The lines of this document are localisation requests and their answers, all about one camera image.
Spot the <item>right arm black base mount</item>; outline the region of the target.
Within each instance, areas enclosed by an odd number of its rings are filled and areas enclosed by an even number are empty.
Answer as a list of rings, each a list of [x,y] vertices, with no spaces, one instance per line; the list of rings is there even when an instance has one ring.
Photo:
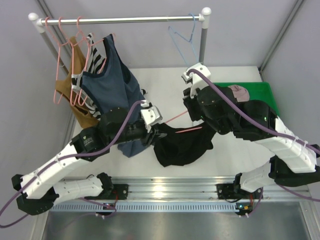
[[[220,200],[239,201],[248,199],[250,192],[241,189],[240,179],[243,174],[239,173],[235,176],[233,183],[219,183],[216,185],[217,196]]]

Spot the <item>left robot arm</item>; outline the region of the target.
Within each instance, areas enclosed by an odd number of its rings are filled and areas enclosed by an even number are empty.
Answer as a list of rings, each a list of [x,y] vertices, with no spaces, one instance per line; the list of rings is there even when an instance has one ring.
[[[108,154],[117,145],[131,158],[163,136],[158,130],[162,120],[156,106],[146,104],[127,110],[116,107],[101,116],[93,127],[84,128],[48,163],[26,175],[12,177],[19,210],[34,216],[53,206],[78,198],[107,199],[113,194],[111,178],[104,172],[84,180],[64,181],[70,172]]]

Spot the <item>black tank top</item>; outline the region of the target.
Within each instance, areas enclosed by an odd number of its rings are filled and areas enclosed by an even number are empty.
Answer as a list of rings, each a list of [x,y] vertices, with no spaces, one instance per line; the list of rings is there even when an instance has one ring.
[[[153,150],[163,167],[191,164],[214,148],[212,138],[216,131],[206,123],[188,128],[173,128],[162,123],[158,129],[166,136],[154,143]]]

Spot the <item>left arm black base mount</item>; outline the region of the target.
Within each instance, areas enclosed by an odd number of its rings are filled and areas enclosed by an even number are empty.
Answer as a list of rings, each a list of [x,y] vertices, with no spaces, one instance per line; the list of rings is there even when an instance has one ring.
[[[106,173],[100,173],[97,178],[102,183],[102,192],[97,196],[98,200],[126,200],[129,193],[128,184],[113,184],[112,178]]]

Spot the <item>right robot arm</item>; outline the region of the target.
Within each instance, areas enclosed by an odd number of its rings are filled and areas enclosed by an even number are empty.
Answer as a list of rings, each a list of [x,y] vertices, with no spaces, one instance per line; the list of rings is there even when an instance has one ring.
[[[238,102],[229,87],[218,86],[217,89],[224,97],[210,86],[197,89],[195,95],[191,94],[191,88],[183,91],[183,104],[191,120],[202,120],[202,127],[215,134],[232,133],[274,154],[262,166],[234,177],[231,189],[238,198],[246,198],[273,184],[300,187],[320,181],[318,145],[310,145],[294,136],[266,102],[256,99]]]

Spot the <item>pink wire hanger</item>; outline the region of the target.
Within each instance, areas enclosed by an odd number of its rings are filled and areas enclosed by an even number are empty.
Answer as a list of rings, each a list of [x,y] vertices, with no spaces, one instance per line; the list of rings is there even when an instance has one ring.
[[[176,132],[183,133],[183,132],[190,132],[190,131],[200,129],[201,128],[200,125],[203,123],[203,121],[202,120],[192,121],[190,119],[188,111],[185,110],[179,113],[178,115],[165,120],[164,123],[172,128],[182,129],[182,130],[177,130]]]

